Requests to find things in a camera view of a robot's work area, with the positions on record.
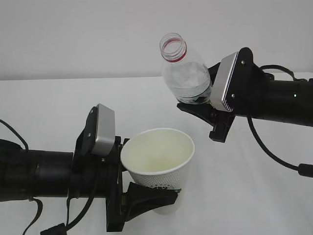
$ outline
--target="bottle mouth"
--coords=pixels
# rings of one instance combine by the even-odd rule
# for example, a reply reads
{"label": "bottle mouth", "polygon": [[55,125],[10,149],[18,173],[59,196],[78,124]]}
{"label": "bottle mouth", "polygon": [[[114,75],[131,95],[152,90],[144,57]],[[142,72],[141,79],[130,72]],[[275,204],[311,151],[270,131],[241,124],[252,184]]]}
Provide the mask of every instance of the bottle mouth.
{"label": "bottle mouth", "polygon": [[185,57],[187,45],[178,33],[168,33],[160,41],[160,51],[166,61],[174,63]]}

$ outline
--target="paper cup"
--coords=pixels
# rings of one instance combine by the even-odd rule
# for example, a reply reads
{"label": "paper cup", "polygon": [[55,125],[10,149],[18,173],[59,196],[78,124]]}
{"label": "paper cup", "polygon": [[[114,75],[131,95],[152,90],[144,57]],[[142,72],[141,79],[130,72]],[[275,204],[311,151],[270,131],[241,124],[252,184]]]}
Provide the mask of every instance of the paper cup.
{"label": "paper cup", "polygon": [[137,184],[177,190],[174,205],[156,209],[165,214],[177,210],[181,202],[194,152],[195,145],[186,133],[158,128],[130,139],[121,151],[121,162]]}

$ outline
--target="screw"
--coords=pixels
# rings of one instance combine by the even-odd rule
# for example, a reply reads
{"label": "screw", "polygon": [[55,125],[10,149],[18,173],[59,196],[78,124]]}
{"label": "screw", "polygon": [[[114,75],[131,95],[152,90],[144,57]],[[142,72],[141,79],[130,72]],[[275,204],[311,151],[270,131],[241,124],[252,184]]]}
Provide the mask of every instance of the screw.
{"label": "screw", "polygon": [[216,113],[211,113],[211,118],[216,118]]}

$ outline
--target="white table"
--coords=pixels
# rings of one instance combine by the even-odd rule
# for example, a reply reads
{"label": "white table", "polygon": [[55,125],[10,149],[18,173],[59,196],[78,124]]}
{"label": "white table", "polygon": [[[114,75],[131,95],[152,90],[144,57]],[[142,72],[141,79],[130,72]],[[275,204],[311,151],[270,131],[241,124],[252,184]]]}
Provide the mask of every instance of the white table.
{"label": "white table", "polygon": [[[290,79],[284,74],[276,78]],[[178,110],[161,77],[0,82],[0,118],[14,126],[31,149],[73,151],[88,111],[97,103],[115,110],[116,135],[123,138],[171,127],[189,134],[196,145],[188,192],[179,210],[166,216],[150,211],[126,223],[122,234],[313,234],[313,179],[270,159],[243,117],[235,118],[226,143],[211,141],[212,127]],[[285,161],[313,163],[312,128],[261,120],[255,120],[255,126],[268,148]],[[3,126],[0,138],[18,142]],[[125,174],[125,188],[129,180]],[[71,219],[85,201],[72,200]],[[29,235],[66,219],[65,198],[43,198],[43,203],[42,217]],[[36,209],[27,201],[0,203],[0,233],[22,234]],[[102,235],[105,221],[104,199],[96,199],[68,234]]]}

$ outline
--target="plastic bottle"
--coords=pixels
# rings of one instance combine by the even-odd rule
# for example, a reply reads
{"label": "plastic bottle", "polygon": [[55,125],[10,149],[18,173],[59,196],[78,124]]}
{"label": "plastic bottle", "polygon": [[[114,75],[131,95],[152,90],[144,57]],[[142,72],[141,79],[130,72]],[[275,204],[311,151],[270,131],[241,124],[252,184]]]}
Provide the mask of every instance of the plastic bottle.
{"label": "plastic bottle", "polygon": [[207,103],[211,94],[211,79],[199,54],[177,33],[166,34],[160,41],[164,58],[162,75],[178,101],[186,104]]}

